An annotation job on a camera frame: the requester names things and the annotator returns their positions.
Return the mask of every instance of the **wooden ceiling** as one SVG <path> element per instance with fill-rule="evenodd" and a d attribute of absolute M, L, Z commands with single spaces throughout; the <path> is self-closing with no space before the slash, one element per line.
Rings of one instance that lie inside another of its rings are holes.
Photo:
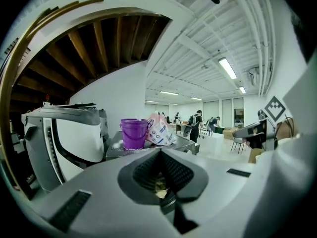
<path fill-rule="evenodd" d="M 13 87 L 10 112 L 41 107 L 46 95 L 62 105 L 76 92 L 114 71 L 147 60 L 169 18 L 133 15 L 73 29 L 40 51 Z"/>

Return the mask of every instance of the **white wall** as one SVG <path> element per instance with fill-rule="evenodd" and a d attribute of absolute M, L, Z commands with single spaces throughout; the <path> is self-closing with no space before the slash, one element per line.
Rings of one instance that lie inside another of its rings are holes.
<path fill-rule="evenodd" d="M 246 95 L 244 101 L 244 126 L 259 121 L 258 111 L 265 108 L 265 98 L 257 94 Z"/>
<path fill-rule="evenodd" d="M 222 113 L 220 114 L 220 121 L 222 126 L 232 127 L 232 101 L 231 99 L 222 100 Z"/>
<path fill-rule="evenodd" d="M 179 112 L 181 120 L 188 121 L 189 117 L 196 114 L 198 110 L 203 110 L 203 102 L 201 101 L 184 105 L 169 105 L 169 117 L 174 120 L 174 116 Z"/>
<path fill-rule="evenodd" d="M 219 101 L 209 101 L 203 103 L 203 117 L 204 121 L 207 121 L 210 118 L 215 118 L 220 116 L 219 114 Z"/>
<path fill-rule="evenodd" d="M 273 96 L 277 97 L 282 104 L 285 104 L 282 98 L 303 75 L 307 65 L 294 33 L 291 12 L 287 3 L 284 0 L 270 1 L 276 32 L 276 63 L 272 85 L 266 94 L 265 104 Z M 286 110 L 286 114 L 291 116 L 289 110 Z"/>
<path fill-rule="evenodd" d="M 113 72 L 86 86 L 70 98 L 70 104 L 94 102 L 105 109 L 109 136 L 120 129 L 120 120 L 140 118 L 144 113 L 145 62 L 139 62 Z"/>
<path fill-rule="evenodd" d="M 158 105 L 158 104 L 150 104 L 150 103 L 145 103 L 144 105 L 144 113 L 142 118 L 143 119 L 148 119 L 151 114 L 153 114 L 155 111 L 158 111 L 160 113 L 164 113 L 165 117 L 168 116 L 168 105 Z"/>

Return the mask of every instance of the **white ceiling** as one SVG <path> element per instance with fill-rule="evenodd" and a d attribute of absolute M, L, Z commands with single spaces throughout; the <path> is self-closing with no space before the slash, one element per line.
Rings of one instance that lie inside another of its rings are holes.
<path fill-rule="evenodd" d="M 165 54 L 159 65 L 149 74 L 146 83 L 146 100 L 159 103 L 191 103 L 191 97 L 203 101 L 230 98 L 242 95 L 244 86 L 247 94 L 257 94 L 260 85 L 252 85 L 249 70 L 259 68 L 259 54 L 250 19 L 246 16 L 241 0 L 221 0 L 214 4 L 210 0 L 177 0 L 189 8 L 196 21 L 183 29 Z M 256 24 L 259 41 L 263 45 L 260 27 L 261 17 L 265 20 L 266 39 L 271 40 L 270 17 L 265 0 L 257 0 L 261 7 L 255 11 L 252 0 L 244 0 Z M 272 66 L 272 50 L 268 53 L 268 67 Z M 230 79 L 218 60 L 226 57 L 237 75 Z M 267 89 L 268 70 L 264 94 Z M 179 93 L 178 96 L 160 91 Z"/>

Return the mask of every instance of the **chair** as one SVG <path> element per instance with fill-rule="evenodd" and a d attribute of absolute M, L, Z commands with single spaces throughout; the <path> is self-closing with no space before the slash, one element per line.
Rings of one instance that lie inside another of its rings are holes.
<path fill-rule="evenodd" d="M 236 146 L 234 147 L 234 149 L 236 149 L 237 144 L 240 144 L 240 146 L 239 146 L 239 151 L 238 151 L 238 154 L 239 154 L 241 144 L 242 144 L 242 151 L 243 151 L 244 142 L 243 142 L 242 138 L 233 138 L 233 144 L 232 144 L 232 147 L 231 147 L 231 150 L 230 150 L 230 151 L 232 151 L 232 148 L 233 148 L 234 143 L 236 143 Z"/>

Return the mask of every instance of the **purple bucket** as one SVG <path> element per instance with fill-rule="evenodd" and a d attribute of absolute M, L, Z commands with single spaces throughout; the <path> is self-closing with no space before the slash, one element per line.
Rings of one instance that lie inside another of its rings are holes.
<path fill-rule="evenodd" d="M 142 149 L 148 130 L 147 120 L 121 119 L 123 146 L 125 149 Z"/>

